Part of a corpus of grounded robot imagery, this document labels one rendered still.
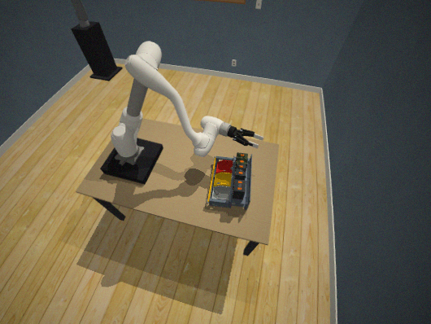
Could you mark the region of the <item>red open bin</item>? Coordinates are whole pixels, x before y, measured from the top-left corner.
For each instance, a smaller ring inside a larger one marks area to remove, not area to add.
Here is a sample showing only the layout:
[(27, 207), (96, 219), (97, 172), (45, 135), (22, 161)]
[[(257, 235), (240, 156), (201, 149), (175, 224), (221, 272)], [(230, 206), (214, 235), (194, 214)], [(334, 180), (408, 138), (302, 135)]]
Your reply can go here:
[[(233, 161), (221, 160), (217, 163), (215, 173), (232, 173), (231, 167), (233, 167)], [(225, 171), (224, 171), (225, 170)]]

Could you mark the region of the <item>yellow open bin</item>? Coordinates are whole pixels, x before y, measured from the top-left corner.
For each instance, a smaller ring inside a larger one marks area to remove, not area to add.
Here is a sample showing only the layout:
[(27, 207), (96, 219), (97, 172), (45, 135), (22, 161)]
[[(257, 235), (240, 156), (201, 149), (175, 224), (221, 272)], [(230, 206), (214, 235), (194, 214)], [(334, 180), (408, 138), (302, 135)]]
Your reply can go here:
[[(231, 173), (217, 173), (215, 175), (214, 186), (231, 186), (231, 178)], [(220, 184), (217, 184), (217, 182), (219, 182)]]

